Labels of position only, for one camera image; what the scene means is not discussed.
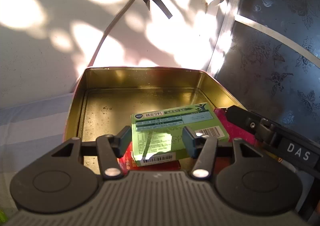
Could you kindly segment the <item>red box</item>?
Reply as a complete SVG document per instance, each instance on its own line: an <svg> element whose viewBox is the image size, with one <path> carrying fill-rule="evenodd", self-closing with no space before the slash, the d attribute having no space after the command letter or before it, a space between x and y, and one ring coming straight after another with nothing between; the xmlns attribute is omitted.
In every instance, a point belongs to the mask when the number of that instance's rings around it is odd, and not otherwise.
<svg viewBox="0 0 320 226"><path fill-rule="evenodd" d="M118 158L117 161L125 175L129 171L170 171L179 170L181 168L178 160L141 167L137 166L136 162L132 158L132 143L129 144L124 156L122 158Z"/></svg>

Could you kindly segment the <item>maroon zipper pouch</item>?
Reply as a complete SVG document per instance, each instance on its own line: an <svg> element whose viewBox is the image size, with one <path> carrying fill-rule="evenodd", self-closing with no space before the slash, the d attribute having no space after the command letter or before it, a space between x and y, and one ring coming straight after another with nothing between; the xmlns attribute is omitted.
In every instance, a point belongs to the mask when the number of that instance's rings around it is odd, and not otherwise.
<svg viewBox="0 0 320 226"><path fill-rule="evenodd" d="M226 118L226 109L224 108L216 108L214 109L215 115L220 120L221 124L225 128L226 132L229 134L229 142L232 142L235 138L242 138L244 141L248 142L249 144L260 147L261 142L257 141L253 134L243 130L242 128L230 123Z"/></svg>

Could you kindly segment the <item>striped blue bed sheet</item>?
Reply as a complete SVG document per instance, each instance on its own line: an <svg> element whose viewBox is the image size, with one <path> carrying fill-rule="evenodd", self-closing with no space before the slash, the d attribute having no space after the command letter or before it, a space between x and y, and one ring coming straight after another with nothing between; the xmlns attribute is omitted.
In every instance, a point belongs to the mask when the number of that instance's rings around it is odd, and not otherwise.
<svg viewBox="0 0 320 226"><path fill-rule="evenodd" d="M1 212L6 216L17 212L10 181L22 168L62 143L72 98L69 93L1 109Z"/></svg>

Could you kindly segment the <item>green medicine box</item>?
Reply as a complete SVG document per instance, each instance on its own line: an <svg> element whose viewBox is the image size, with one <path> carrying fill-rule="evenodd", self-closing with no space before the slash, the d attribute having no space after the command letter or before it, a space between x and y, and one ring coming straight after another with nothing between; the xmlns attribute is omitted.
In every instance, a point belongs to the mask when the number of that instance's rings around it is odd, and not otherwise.
<svg viewBox="0 0 320 226"><path fill-rule="evenodd" d="M189 157L182 140L185 126L197 136L229 140L229 134L207 102L133 114L131 123L131 156L139 167Z"/></svg>

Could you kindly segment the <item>pink macaron biscuit tin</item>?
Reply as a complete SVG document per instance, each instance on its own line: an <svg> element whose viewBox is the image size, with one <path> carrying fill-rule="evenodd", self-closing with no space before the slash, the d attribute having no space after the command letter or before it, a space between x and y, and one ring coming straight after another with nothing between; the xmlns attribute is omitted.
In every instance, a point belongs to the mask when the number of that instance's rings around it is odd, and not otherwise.
<svg viewBox="0 0 320 226"><path fill-rule="evenodd" d="M212 108L243 105L209 74L169 67L88 68L81 76L64 140L94 141L131 125L131 115L208 102Z"/></svg>

